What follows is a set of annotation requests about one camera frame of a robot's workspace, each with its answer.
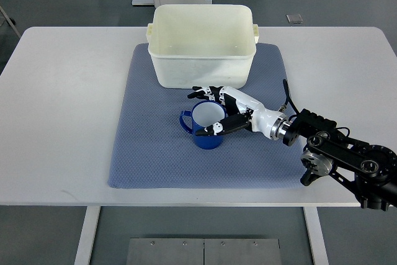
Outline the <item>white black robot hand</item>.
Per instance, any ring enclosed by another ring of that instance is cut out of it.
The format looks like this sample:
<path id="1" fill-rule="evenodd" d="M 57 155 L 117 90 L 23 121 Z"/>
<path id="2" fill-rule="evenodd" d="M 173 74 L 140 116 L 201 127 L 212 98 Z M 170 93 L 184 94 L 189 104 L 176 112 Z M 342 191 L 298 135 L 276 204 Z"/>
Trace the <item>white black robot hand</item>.
<path id="1" fill-rule="evenodd" d="M 287 123 L 288 117 L 276 110 L 267 109 L 257 99 L 230 86 L 194 86 L 189 99 L 208 99 L 226 109 L 226 117 L 215 124 L 200 129 L 196 135 L 227 135 L 241 129 L 261 132 L 271 140 L 279 139 L 279 130 Z"/>

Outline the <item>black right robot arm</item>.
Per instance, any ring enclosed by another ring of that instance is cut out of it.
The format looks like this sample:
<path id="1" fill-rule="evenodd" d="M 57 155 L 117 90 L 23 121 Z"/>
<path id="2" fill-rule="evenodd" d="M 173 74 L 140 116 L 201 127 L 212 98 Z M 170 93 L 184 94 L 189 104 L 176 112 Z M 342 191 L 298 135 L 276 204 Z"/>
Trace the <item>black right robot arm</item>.
<path id="1" fill-rule="evenodd" d="M 306 168 L 300 182 L 309 186 L 330 176 L 353 193 L 363 209 L 388 210 L 396 205 L 396 153 L 381 145 L 353 139 L 347 127 L 338 127 L 309 110 L 296 110 L 277 129 L 283 144 L 306 140 L 301 162 Z"/>

